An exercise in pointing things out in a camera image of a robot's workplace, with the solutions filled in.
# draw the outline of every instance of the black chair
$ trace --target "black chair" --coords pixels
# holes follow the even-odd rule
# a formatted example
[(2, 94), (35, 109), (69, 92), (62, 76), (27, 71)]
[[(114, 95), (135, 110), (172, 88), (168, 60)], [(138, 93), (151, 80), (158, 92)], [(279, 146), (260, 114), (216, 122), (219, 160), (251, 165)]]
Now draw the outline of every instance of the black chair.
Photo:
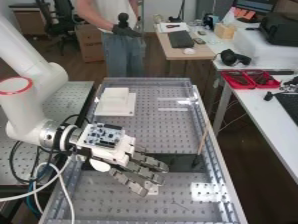
[(54, 2), (55, 2), (57, 13), (59, 16), (59, 21), (72, 20), (75, 23), (82, 23), (84, 21), (84, 19), (82, 19), (74, 13), (75, 8), (74, 8), (71, 0), (54, 0)]
[(70, 16), (70, 14), (65, 14), (66, 11), (51, 12), (49, 4), (45, 2), (45, 0), (37, 0), (37, 4), (41, 8), (41, 11), (46, 19), (47, 34), (51, 37), (61, 37), (61, 41), (59, 41), (61, 54), (65, 55), (65, 47), (67, 43), (74, 43), (75, 47), (79, 49), (79, 43), (78, 43), (78, 38), (75, 34), (76, 22), (74, 21), (72, 16)]

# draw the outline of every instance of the red tray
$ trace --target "red tray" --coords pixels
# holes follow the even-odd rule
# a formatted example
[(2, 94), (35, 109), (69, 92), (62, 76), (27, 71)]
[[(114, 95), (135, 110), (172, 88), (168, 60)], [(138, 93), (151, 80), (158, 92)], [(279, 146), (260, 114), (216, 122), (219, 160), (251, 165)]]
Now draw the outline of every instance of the red tray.
[(256, 87), (260, 89), (269, 89), (269, 88), (273, 89), (273, 88), (280, 88), (281, 86), (281, 82), (279, 82), (273, 78), (273, 76), (263, 70), (247, 70), (245, 74), (253, 80), (253, 82), (256, 83)]
[(255, 89), (256, 83), (249, 76), (239, 70), (223, 71), (221, 75), (235, 89)]

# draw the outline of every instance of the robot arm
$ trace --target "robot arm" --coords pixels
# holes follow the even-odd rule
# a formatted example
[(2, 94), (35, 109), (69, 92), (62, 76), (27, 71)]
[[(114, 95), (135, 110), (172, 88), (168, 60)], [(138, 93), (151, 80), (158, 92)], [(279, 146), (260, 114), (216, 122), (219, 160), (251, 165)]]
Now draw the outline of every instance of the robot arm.
[(0, 56), (21, 75), (0, 82), (9, 136), (49, 149), (75, 150), (90, 158), (96, 170), (110, 172), (135, 193), (146, 196), (150, 189), (123, 170), (140, 176), (150, 185), (163, 185), (164, 178), (152, 171), (168, 172), (167, 164), (136, 152), (136, 139), (122, 127), (90, 124), (82, 130), (46, 117), (42, 103), (69, 81), (67, 72), (45, 60), (3, 16), (0, 30)]

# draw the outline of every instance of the white cloth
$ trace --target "white cloth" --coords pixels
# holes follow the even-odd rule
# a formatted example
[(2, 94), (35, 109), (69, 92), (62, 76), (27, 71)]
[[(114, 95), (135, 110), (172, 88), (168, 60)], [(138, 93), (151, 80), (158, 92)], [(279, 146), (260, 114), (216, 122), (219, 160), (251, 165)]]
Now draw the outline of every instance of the white cloth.
[(138, 16), (134, 11), (130, 0), (95, 0), (95, 7), (106, 20), (112, 22), (114, 24), (119, 24), (119, 14), (128, 13), (130, 15), (130, 26), (135, 29), (138, 24)]

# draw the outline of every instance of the screen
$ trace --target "screen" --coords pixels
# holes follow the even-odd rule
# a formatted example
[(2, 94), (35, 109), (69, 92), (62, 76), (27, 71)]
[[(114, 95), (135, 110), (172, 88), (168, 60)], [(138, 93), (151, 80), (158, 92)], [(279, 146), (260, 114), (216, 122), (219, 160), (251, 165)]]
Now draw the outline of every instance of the screen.
[(276, 3), (277, 0), (237, 0), (236, 6), (267, 14), (273, 11)]

